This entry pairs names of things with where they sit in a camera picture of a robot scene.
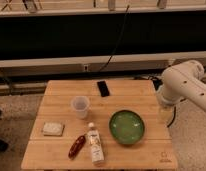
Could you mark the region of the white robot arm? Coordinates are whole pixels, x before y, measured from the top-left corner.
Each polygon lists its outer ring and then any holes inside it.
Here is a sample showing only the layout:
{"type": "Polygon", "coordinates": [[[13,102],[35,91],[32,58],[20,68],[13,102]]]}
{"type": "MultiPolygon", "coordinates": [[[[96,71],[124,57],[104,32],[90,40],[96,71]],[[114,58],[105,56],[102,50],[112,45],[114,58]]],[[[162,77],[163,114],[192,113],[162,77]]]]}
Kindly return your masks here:
{"type": "Polygon", "coordinates": [[[189,60],[166,68],[161,75],[162,85],[157,90],[161,106],[175,106],[181,97],[189,99],[206,112],[206,84],[201,79],[204,67],[197,60],[189,60]]]}

